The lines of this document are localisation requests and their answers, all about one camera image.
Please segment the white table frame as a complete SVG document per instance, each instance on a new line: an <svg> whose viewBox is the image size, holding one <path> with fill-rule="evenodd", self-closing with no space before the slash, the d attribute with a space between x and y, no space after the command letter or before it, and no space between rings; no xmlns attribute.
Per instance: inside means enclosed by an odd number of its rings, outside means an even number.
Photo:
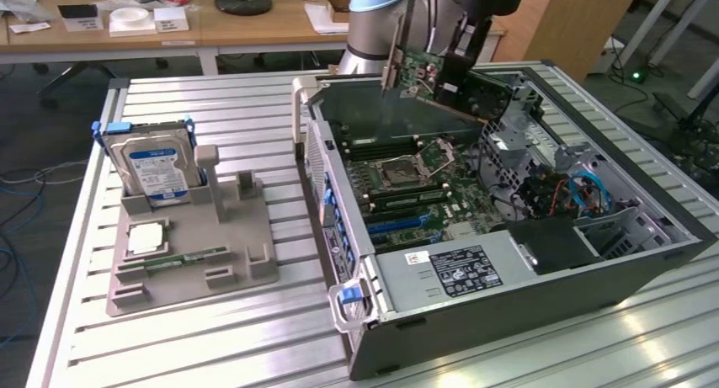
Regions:
<svg viewBox="0 0 719 388"><path fill-rule="evenodd" d="M669 50L673 48L680 36L689 29L695 19L700 16L701 10L709 5L709 1L711 0L689 0L687 2L684 8L680 10L676 20L672 23L672 26L657 37L655 45L647 52L647 60L644 65L648 68L659 68L659 64L664 60ZM657 23L659 19L665 15L665 10L672 2L673 0L656 0L656 2L652 4L649 12L641 21L636 32L629 37L621 53L616 56L616 62L625 63L629 61L631 57L637 51L639 46L641 45L641 42L649 34L652 27Z"/></svg>

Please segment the flat white box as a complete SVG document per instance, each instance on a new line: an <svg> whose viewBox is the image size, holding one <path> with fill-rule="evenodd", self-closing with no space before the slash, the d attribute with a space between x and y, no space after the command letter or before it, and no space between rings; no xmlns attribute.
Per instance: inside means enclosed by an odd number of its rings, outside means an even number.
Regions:
<svg viewBox="0 0 719 388"><path fill-rule="evenodd" d="M154 35L157 33L154 23L150 19L125 22L112 19L109 21L109 36L129 37L138 35Z"/></svg>

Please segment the silver CPU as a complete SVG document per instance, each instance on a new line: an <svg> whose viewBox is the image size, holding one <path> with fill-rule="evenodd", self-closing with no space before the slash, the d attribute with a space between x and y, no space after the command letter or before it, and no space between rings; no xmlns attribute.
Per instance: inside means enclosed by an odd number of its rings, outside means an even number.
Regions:
<svg viewBox="0 0 719 388"><path fill-rule="evenodd" d="M130 227L126 252L130 257L156 252L162 245L164 228L160 223L145 223Z"/></svg>

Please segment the grey power supply unit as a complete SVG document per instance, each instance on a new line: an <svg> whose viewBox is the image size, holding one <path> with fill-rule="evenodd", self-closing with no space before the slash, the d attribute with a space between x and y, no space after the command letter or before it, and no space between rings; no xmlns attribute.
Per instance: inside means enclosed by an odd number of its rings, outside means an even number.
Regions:
<svg viewBox="0 0 719 388"><path fill-rule="evenodd" d="M506 231L382 253L376 260L397 316L496 294L537 278Z"/></svg>

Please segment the clear plastic bag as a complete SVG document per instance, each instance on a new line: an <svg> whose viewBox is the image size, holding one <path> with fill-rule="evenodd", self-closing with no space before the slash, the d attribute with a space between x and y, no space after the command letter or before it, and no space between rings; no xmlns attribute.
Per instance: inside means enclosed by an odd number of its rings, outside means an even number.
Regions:
<svg viewBox="0 0 719 388"><path fill-rule="evenodd" d="M49 22L53 15L40 6L38 0L0 0L0 12L9 11L26 24Z"/></svg>

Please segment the long expansion slot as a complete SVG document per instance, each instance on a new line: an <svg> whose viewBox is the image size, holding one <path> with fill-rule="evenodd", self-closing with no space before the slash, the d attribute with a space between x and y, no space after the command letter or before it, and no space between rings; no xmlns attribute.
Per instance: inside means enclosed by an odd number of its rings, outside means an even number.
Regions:
<svg viewBox="0 0 719 388"><path fill-rule="evenodd" d="M364 219L364 222L366 231L374 234L421 227L429 217L429 213L417 213L409 210L370 215Z"/></svg>
<svg viewBox="0 0 719 388"><path fill-rule="evenodd" d="M401 221L393 221L389 223L370 225L366 227L366 232L369 235L389 233L394 231L404 231L408 229L414 229L424 227L426 225L428 219L424 217L416 217Z"/></svg>

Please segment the perforated metal disk bay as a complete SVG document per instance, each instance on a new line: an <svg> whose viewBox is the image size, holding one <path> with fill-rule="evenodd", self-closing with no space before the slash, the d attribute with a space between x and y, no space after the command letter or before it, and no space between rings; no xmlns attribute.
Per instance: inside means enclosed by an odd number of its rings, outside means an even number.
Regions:
<svg viewBox="0 0 719 388"><path fill-rule="evenodd" d="M536 122L517 107L509 107L480 133L480 180L517 189L534 167L554 168L554 153L562 144L545 122Z"/></svg>

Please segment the white box black lid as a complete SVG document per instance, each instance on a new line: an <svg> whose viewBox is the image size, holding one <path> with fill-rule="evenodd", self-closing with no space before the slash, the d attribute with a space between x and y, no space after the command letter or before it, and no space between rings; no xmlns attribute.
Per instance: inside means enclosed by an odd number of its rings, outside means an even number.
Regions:
<svg viewBox="0 0 719 388"><path fill-rule="evenodd" d="M68 32L102 30L102 17L94 4L57 6Z"/></svg>

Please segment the grey parts rack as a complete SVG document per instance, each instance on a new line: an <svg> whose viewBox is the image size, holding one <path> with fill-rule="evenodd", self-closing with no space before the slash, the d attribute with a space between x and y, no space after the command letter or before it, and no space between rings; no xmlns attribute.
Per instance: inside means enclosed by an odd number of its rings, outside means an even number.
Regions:
<svg viewBox="0 0 719 388"><path fill-rule="evenodd" d="M232 180L217 178L217 147L197 146L194 162L206 183L189 190L178 205L153 208L140 196L124 197L117 219L105 312L121 316L188 300L248 289L278 279L270 221L262 183L253 172L240 171ZM130 257L126 252L132 226L160 223L162 245L156 252ZM186 254L213 247L213 254L190 266L146 271L149 259Z"/></svg>

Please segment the black office chair base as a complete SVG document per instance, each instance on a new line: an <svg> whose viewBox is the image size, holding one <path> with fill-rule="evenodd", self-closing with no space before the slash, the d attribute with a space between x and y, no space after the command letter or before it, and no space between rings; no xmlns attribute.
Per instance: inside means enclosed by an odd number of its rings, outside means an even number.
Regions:
<svg viewBox="0 0 719 388"><path fill-rule="evenodd" d="M48 83L46 85L37 91L38 96L38 104L44 109L56 109L57 108L57 101L50 98L52 92L64 85L70 79L73 79L77 75L80 75L86 70L94 70L98 72L105 78L114 79L117 78L116 74L112 72L112 70L97 61L78 61L72 64L72 66L60 74L57 75Z"/></svg>

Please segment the white paper card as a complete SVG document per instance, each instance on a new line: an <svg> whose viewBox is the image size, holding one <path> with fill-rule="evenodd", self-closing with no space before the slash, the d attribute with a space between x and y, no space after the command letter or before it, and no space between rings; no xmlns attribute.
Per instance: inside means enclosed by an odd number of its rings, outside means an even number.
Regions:
<svg viewBox="0 0 719 388"><path fill-rule="evenodd" d="M16 35L37 32L45 29L50 29L52 26L49 23L42 22L37 24L12 24L8 26L10 32Z"/></svg>

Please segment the open black PC case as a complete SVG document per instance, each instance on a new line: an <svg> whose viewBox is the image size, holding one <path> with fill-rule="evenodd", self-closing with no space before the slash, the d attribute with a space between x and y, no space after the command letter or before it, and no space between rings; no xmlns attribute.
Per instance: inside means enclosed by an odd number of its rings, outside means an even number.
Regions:
<svg viewBox="0 0 719 388"><path fill-rule="evenodd" d="M381 91L372 74L312 74L292 82L293 138L312 236L328 287L332 324L340 334L352 380L397 375L410 365L526 332L623 302L657 276L719 247L719 231L689 211L680 194L703 210L719 204L685 178L660 183L676 168L612 115L591 94L545 63L486 64L477 72L514 89L509 107L545 122L562 144L554 168L530 176L568 176L569 211L530 219L517 189L480 180L484 125L413 98ZM345 125L357 138L426 135L473 130L477 176L501 212L506 231L537 278L496 294L422 313L397 316L378 271L376 253L360 221L330 127ZM668 247L601 259L573 224L637 207L672 239ZM337 302L342 287L357 285L364 300Z"/></svg>

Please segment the grey sheet metal bay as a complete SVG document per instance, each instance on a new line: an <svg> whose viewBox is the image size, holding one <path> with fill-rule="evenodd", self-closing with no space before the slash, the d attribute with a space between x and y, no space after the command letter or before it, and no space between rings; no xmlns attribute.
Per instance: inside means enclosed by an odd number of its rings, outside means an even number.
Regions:
<svg viewBox="0 0 719 388"><path fill-rule="evenodd" d="M659 223L637 207L596 218L580 217L573 224L593 252L604 260L672 244Z"/></svg>

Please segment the blue case latch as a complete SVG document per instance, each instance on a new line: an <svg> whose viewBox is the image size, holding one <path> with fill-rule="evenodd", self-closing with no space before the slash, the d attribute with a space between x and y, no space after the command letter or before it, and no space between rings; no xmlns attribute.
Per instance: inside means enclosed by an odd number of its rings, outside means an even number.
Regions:
<svg viewBox="0 0 719 388"><path fill-rule="evenodd" d="M357 285L342 287L337 293L337 302L344 306L364 300L361 288Z"/></svg>

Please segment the green graphics card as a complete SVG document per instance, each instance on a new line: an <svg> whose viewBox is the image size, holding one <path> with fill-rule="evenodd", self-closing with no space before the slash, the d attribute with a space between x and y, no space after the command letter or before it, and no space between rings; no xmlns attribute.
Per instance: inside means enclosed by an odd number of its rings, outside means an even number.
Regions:
<svg viewBox="0 0 719 388"><path fill-rule="evenodd" d="M413 98L484 125L502 117L514 89L474 71L473 66L468 71L452 70L452 35L461 15L450 22L448 33L438 28L440 19L430 10L420 19L402 20L381 74L381 91L394 88L401 98ZM460 54L472 32L468 26L458 43Z"/></svg>

